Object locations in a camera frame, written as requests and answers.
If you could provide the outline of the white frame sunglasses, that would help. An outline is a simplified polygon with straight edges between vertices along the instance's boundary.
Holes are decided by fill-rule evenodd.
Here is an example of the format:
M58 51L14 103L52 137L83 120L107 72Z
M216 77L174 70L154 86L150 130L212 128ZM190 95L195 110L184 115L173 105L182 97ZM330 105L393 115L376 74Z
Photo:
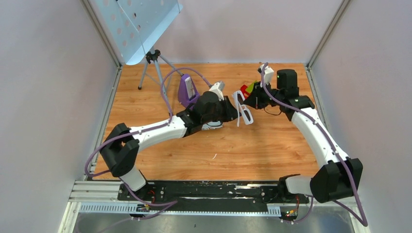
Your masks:
M251 114L250 110L244 104L245 97L244 97L243 93L240 90L235 91L232 94L232 97L234 99L236 111L237 111L237 114L238 114L237 127L240 126L240 119L241 118L243 119L245 125L250 125L250 124L254 123L254 119L252 117L252 114Z

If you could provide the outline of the flag print glasses case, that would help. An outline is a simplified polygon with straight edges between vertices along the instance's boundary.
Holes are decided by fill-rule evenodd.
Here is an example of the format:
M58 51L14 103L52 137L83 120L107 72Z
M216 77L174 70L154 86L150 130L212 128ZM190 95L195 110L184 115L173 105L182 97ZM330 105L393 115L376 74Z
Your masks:
M221 121L216 121L216 122L209 122L205 123L202 126L202 131L207 131L207 130L215 130L223 127L223 123Z

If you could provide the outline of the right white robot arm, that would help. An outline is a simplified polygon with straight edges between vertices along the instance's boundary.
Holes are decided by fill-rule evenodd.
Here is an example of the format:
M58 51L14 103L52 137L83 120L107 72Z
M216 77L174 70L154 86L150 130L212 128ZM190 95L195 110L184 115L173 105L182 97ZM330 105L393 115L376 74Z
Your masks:
M296 71L274 72L270 67L260 67L258 71L261 80L254 83L244 104L255 109L279 106L306 139L319 166L313 177L289 175L280 178L278 198L288 203L297 194L303 194L325 203L354 197L360 204L358 187L363 164L358 158L350 158L338 146L319 119L314 103L308 96L300 95Z

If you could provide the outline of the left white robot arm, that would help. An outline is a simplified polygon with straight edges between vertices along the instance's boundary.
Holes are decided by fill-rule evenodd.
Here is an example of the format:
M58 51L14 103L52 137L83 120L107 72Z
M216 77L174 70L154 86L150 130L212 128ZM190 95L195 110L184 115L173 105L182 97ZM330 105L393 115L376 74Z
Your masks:
M136 200L148 197L149 188L144 175L136 167L137 154L167 140L187 137L201 131L211 122L230 122L241 116L242 101L206 91L195 103L171 118L146 126L127 127L118 124L98 149L109 172L130 188Z

